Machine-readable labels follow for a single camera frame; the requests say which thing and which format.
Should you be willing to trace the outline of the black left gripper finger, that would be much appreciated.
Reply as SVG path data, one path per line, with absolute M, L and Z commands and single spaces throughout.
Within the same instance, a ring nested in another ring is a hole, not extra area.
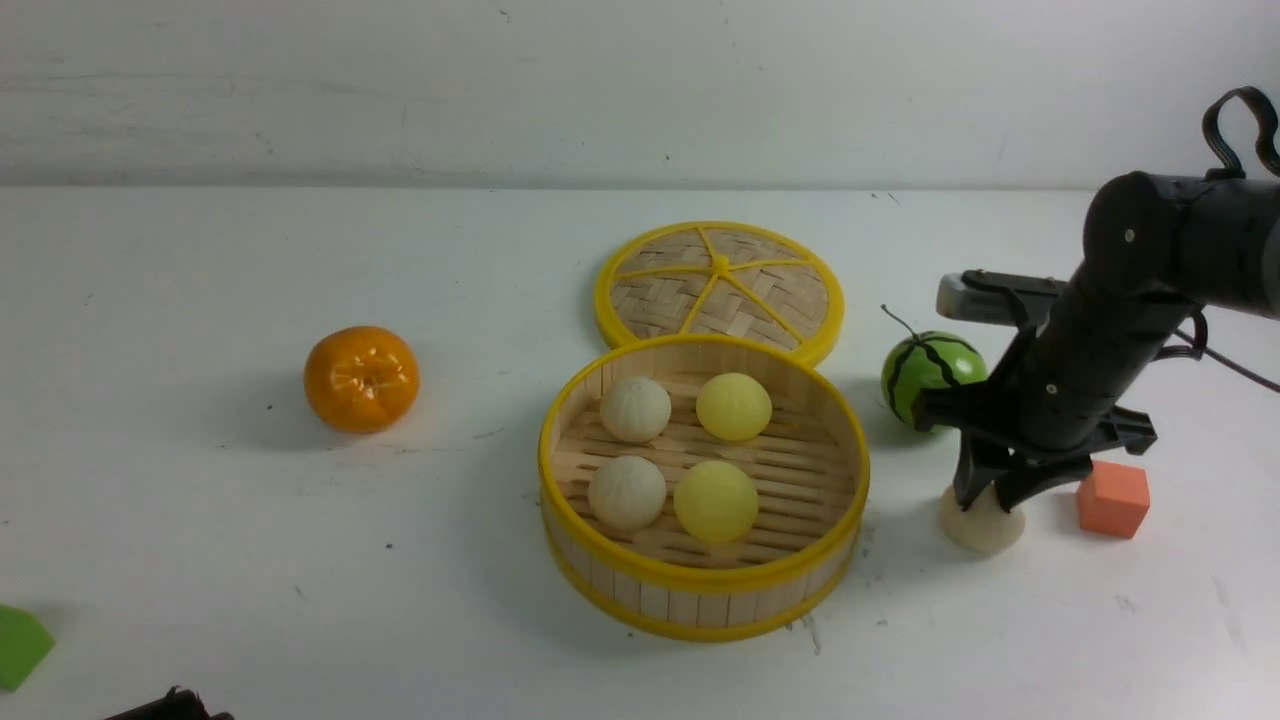
M 111 715 L 108 720 L 233 720 L 229 712 L 210 711 L 192 689 L 174 685 L 163 697 Z

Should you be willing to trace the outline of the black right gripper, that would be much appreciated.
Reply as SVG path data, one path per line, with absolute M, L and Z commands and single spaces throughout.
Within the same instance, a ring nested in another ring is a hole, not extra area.
M 1111 430 L 1108 420 L 1158 352 L 1158 281 L 1085 263 L 1065 282 L 1041 324 L 1011 327 L 1014 340 L 987 380 L 923 389 L 914 402 L 920 430 L 969 434 L 960 437 L 952 478 L 963 512 L 993 487 L 998 506 L 1011 512 L 1084 480 L 1093 470 L 1089 454 L 1153 439 L 1134 413 L 1123 414 L 1130 430 Z M 1009 450 L 1044 462 L 1014 456 L 1010 466 Z M 1078 454 L 1084 456 L 1069 457 Z

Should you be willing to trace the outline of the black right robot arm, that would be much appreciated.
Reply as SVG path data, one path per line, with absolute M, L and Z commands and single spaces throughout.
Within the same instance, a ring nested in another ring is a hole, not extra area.
M 1202 355 L 1206 307 L 1277 316 L 1277 214 L 1274 182 L 1133 172 L 1092 200 L 1069 281 L 946 275 L 941 315 L 1016 332 L 987 379 L 913 404 L 915 428 L 961 433 L 956 505 L 991 491 L 1009 512 L 1088 477 L 1096 454 L 1144 454 L 1151 419 L 1119 404 L 1138 375 Z

